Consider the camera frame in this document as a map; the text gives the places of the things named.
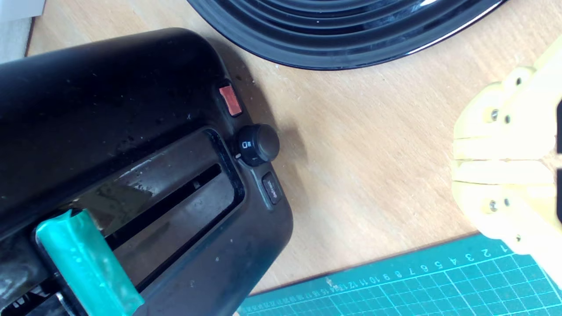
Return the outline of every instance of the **black knob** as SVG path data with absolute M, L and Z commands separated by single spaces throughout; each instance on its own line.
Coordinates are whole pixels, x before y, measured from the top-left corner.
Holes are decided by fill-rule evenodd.
M 267 124 L 245 126 L 238 132 L 238 148 L 246 164 L 259 166 L 277 157 L 279 137 Z

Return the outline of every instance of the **screw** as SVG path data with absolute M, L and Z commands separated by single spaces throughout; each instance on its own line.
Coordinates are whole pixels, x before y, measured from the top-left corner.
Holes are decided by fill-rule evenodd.
M 490 201 L 490 210 L 491 210 L 492 212 L 497 211 L 496 201 L 494 201 L 494 200 Z
M 496 121 L 497 120 L 497 114 L 498 112 L 500 112 L 498 109 L 493 109 L 492 110 L 492 121 Z

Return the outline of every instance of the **wooden table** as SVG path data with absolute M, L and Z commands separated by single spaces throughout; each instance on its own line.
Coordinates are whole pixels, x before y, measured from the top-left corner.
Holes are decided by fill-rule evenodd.
M 412 56 L 318 72 L 233 46 L 185 0 L 48 0 L 29 54 L 170 26 L 217 46 L 254 121 L 281 138 L 274 166 L 294 231 L 261 291 L 474 232 L 451 196 L 453 125 L 486 84 L 562 34 L 561 16 L 560 0 L 511 0 Z

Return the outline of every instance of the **cutting mat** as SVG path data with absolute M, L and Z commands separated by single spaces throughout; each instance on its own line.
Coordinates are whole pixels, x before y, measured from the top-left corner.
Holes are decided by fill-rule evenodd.
M 561 296 L 531 256 L 479 234 L 250 296 L 238 313 L 561 316 Z

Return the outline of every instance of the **red button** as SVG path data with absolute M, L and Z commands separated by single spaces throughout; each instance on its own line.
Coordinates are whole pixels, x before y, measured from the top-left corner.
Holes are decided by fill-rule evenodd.
M 240 107 L 240 103 L 238 103 L 238 99 L 231 85 L 219 88 L 219 92 L 220 95 L 223 96 L 224 102 L 226 102 L 228 108 L 228 113 L 230 113 L 231 116 L 237 116 L 242 113 L 242 108 Z

